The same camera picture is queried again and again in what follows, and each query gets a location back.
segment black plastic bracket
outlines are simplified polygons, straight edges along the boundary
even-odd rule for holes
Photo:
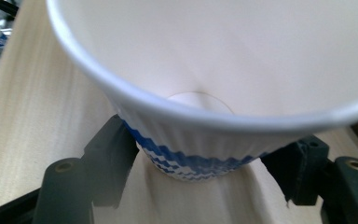
[[[324,199],[325,224],[358,223],[358,159],[327,159],[328,145],[315,136],[303,138],[261,161],[280,186],[285,200],[315,205]]]
[[[139,149],[119,116],[85,147],[82,159],[65,159],[45,172],[34,224],[93,223],[92,206],[118,207]]]
[[[16,17],[19,8],[9,2],[0,0],[0,10],[10,14],[12,17]]]

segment cup rim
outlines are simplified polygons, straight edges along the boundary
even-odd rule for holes
[[[174,125],[192,130],[220,133],[316,133],[351,125],[358,121],[358,101],[334,109],[289,116],[243,116],[205,111],[168,101],[141,90],[98,63],[77,41],[62,16],[60,0],[47,0],[48,16],[62,48],[75,64],[116,95],[126,96],[125,105],[136,105],[154,119],[168,119]]]

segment blue wave pattern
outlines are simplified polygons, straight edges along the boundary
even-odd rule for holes
[[[226,174],[255,159],[252,156],[246,156],[242,160],[229,158],[221,161],[217,158],[206,159],[201,156],[186,156],[183,152],[171,152],[167,147],[157,146],[150,138],[143,137],[127,122],[124,123],[150,160],[164,173],[177,179],[206,180]]]

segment wood grain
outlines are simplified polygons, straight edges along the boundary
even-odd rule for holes
[[[0,62],[0,205],[40,187],[56,160],[80,157],[115,114],[103,93],[67,58],[42,0],[25,0]],[[320,133],[330,157],[358,158],[350,129]],[[314,207],[287,204],[260,161],[199,184],[171,179],[137,157],[117,210],[97,223],[320,223]]]

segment light wood table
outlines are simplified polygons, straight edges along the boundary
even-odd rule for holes
[[[51,163],[80,157],[114,114],[62,51],[45,2],[25,0],[0,61],[0,205],[39,188]],[[317,135],[331,147],[331,159],[358,158],[350,129]],[[320,204],[287,204],[260,161],[188,184],[162,174],[141,152],[120,207],[95,213],[101,223],[320,223]]]

